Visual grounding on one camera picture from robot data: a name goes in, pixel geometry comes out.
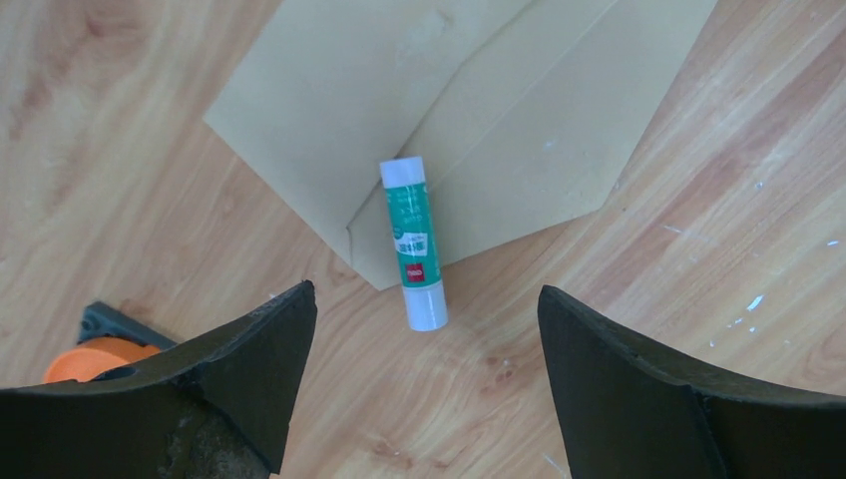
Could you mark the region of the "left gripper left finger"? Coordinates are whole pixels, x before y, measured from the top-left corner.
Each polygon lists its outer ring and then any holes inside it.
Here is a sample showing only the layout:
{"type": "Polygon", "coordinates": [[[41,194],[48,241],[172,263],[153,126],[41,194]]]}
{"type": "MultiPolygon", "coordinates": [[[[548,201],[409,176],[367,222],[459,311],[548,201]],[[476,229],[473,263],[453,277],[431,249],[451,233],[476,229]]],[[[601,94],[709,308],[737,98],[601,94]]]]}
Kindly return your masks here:
{"type": "Polygon", "coordinates": [[[303,281],[88,382],[1,392],[5,478],[266,478],[280,471],[314,336],[303,281]]]}

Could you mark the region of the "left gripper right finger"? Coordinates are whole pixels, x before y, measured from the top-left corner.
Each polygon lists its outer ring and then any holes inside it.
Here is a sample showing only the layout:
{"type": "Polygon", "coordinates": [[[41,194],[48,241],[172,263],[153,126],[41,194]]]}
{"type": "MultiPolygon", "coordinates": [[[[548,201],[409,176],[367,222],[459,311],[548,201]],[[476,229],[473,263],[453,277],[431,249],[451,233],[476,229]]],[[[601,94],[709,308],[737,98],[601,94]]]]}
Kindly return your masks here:
{"type": "Polygon", "coordinates": [[[706,363],[542,288],[538,324],[575,478],[841,478],[845,400],[706,363]]]}

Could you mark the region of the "brown paper envelope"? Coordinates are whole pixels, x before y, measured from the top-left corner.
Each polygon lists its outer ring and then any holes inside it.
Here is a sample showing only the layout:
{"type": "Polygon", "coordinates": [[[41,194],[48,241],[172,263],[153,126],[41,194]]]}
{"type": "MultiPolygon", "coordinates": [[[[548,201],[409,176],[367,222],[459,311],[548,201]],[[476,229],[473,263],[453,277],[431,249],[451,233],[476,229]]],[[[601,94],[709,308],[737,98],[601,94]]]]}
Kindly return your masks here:
{"type": "Polygon", "coordinates": [[[285,1],[206,123],[377,289],[379,166],[423,160],[440,261],[608,197],[710,1],[285,1]]]}

